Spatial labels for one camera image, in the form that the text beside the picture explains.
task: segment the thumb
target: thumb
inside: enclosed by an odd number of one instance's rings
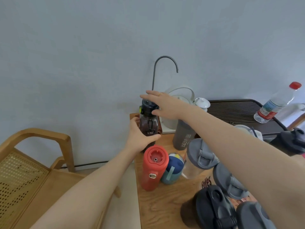
[[[159,140],[161,138],[161,135],[160,134],[155,134],[155,135],[152,135],[152,136],[147,136],[146,138],[147,138],[147,142],[149,144],[151,142]]]
[[[161,116],[162,111],[160,109],[156,109],[156,110],[152,111],[152,114],[155,116]]]

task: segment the blue cup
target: blue cup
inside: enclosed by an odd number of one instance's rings
[[[161,181],[167,185],[174,184],[179,179],[183,167],[184,161],[179,154],[169,154],[169,162],[163,176],[161,177]]]

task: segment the metal faucet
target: metal faucet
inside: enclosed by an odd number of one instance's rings
[[[176,71],[177,73],[179,73],[179,69],[178,69],[178,65],[176,63],[176,61],[170,57],[170,56],[161,56],[159,57],[156,61],[155,61],[155,66],[153,68],[153,78],[152,78],[152,90],[153,90],[153,87],[154,87],[154,84],[155,84],[155,73],[156,73],[156,65],[157,65],[157,62],[159,61],[159,59],[162,59],[162,58],[169,58],[170,60],[172,60],[176,66]]]

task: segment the plastic water bottle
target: plastic water bottle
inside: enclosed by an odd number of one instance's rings
[[[281,111],[294,98],[294,92],[298,90],[302,84],[292,82],[289,87],[280,90],[274,94],[254,115],[254,119],[259,123],[267,123],[279,111]]]

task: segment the table top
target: table top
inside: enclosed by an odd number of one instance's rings
[[[130,119],[139,113],[130,114]],[[178,153],[182,157],[186,150],[179,151],[173,147],[172,140],[174,134],[163,134],[156,141],[166,149],[168,153]],[[140,210],[140,221],[142,229],[187,229],[180,217],[181,205],[192,198],[197,192],[198,183],[203,180],[204,175],[199,175],[195,179],[186,179],[182,175],[179,180],[166,185],[162,182],[153,191],[145,191],[141,187],[143,153],[139,153],[135,158],[135,173],[137,180],[138,201]]]

